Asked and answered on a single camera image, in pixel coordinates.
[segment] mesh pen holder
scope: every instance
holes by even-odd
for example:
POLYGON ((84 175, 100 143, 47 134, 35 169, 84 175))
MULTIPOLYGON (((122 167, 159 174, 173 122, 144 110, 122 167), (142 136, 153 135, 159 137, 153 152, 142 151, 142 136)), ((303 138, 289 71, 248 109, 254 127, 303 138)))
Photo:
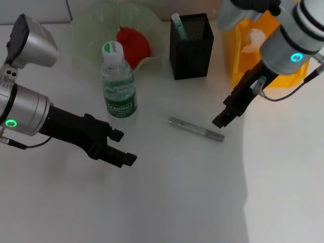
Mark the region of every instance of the mesh pen holder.
POLYGON ((171 20, 170 61, 174 79, 206 77, 214 42, 207 14, 180 18, 189 40, 180 40, 171 20))

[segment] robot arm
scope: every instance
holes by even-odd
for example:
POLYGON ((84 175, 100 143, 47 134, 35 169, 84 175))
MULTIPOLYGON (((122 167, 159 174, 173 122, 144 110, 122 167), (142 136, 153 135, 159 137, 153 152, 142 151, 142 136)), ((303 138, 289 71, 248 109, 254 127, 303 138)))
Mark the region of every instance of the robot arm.
POLYGON ((8 56, 0 69, 0 142, 26 149, 26 145, 4 137, 4 129, 30 136, 39 132, 82 148, 92 159, 117 167, 134 163, 135 155, 107 145, 107 137, 119 142, 123 132, 89 114, 80 117, 54 107, 48 97, 15 83, 18 68, 27 63, 52 67, 56 62, 58 48, 47 29, 20 15, 7 50, 8 56))
POLYGON ((252 70, 247 70, 231 95, 225 99, 226 108, 213 121, 219 128, 243 115, 253 99, 279 75, 295 73, 324 47, 324 15, 321 12, 324 1, 265 1, 267 4, 263 8, 253 4, 263 1, 240 1, 240 5, 238 2, 223 1, 218 17, 221 29, 229 30, 244 18, 251 19, 251 16, 255 17, 266 10, 279 20, 281 26, 262 45, 261 61, 252 70), (229 16, 233 14, 236 17, 230 19, 229 16))

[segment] yellow container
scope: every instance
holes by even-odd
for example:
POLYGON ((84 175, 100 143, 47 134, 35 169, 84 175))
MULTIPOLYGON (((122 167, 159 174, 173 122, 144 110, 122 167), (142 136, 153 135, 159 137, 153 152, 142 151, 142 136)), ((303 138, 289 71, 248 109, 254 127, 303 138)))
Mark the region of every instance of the yellow container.
MULTIPOLYGON (((245 37, 248 32, 251 29, 260 29, 269 37, 278 26, 279 22, 276 18, 271 16, 269 12, 266 12, 257 22, 243 20, 234 30, 225 33, 229 68, 232 78, 231 84, 233 86, 238 84, 248 69, 252 69, 261 60, 259 52, 252 54, 242 52, 243 47, 249 44, 245 43, 245 37)), ((309 62, 302 66, 297 73, 292 75, 279 76, 269 87, 290 88, 297 86, 306 77, 308 65, 309 62)))

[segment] red sponge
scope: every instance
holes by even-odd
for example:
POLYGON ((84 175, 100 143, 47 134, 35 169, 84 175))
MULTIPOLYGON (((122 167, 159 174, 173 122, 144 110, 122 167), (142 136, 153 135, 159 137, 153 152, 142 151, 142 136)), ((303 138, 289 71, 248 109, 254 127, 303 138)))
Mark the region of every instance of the red sponge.
POLYGON ((151 50, 147 39, 134 29, 121 27, 117 34, 117 41, 123 46, 125 59, 132 69, 144 58, 150 56, 151 50))

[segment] water bottle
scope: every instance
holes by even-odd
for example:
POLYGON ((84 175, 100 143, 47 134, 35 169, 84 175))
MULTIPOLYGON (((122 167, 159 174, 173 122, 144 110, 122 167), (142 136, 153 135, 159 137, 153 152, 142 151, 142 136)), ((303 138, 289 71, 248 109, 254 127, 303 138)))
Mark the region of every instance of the water bottle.
POLYGON ((102 56, 102 87, 108 112, 114 117, 128 117, 137 109, 133 70, 118 42, 104 44, 102 56))

